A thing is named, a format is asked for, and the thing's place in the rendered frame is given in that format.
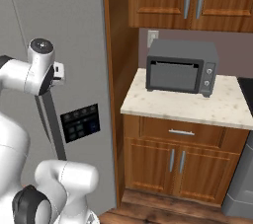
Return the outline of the white wall socket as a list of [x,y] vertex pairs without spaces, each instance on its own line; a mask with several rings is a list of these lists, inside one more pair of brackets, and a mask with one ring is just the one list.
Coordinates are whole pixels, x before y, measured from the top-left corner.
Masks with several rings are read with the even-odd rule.
[[150,47],[153,41],[159,37],[159,32],[154,30],[149,30],[147,33],[147,47]]

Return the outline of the grey fridge door with panel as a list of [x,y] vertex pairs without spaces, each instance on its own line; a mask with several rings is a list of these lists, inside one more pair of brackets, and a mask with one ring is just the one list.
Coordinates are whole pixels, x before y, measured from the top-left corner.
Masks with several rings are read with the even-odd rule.
[[[51,88],[66,160],[90,164],[99,171],[99,183],[88,194],[90,208],[102,214],[116,206],[113,136],[103,0],[12,0],[27,56],[30,40],[51,41],[55,59],[65,66],[66,82]],[[39,97],[50,142],[44,132],[35,97],[25,94],[23,113],[15,119],[31,136],[22,182],[34,180],[39,162],[57,158],[42,97]],[[60,117],[95,105],[99,131],[66,142]]]

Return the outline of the tall wooden side panel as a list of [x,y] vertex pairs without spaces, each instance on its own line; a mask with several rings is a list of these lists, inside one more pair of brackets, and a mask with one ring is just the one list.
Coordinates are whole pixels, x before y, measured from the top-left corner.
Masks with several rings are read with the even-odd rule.
[[104,0],[117,206],[125,191],[121,106],[138,66],[138,29],[128,25],[128,0]]

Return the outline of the plain grey fridge door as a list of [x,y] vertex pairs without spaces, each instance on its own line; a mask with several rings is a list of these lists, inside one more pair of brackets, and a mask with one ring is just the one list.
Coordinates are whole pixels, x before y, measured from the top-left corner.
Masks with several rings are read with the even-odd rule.
[[[0,55],[26,60],[26,51],[12,0],[0,0]],[[4,90],[0,96],[0,111],[19,119],[26,102],[25,94]]]

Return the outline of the wooden base cupboard door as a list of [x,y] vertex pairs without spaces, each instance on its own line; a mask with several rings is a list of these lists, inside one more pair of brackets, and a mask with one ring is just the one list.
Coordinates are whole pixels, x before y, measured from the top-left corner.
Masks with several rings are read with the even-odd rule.
[[[173,171],[170,153],[175,149]],[[171,194],[175,181],[176,144],[143,139],[125,139],[126,187]]]
[[[186,151],[186,159],[180,174],[182,151]],[[221,204],[238,159],[238,154],[181,146],[173,193],[180,197]]]

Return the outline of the dark grey toaster oven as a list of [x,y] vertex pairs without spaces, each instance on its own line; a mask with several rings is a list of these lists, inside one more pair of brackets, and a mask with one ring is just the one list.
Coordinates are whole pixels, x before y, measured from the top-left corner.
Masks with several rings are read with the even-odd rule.
[[155,39],[146,60],[146,89],[212,94],[219,59],[213,42]]

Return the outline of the grey cooker with black hob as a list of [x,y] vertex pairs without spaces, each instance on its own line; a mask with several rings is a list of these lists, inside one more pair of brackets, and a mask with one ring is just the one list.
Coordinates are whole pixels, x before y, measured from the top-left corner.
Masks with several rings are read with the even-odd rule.
[[253,220],[253,129],[247,136],[221,212],[226,216]]

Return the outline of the wooden drawer front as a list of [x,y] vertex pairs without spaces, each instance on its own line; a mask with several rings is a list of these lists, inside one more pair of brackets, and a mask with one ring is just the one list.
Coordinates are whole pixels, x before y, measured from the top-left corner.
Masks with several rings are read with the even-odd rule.
[[[169,133],[169,129],[192,131],[195,136]],[[221,126],[145,117],[142,120],[141,135],[150,138],[178,141],[189,144],[219,147],[225,129]]]

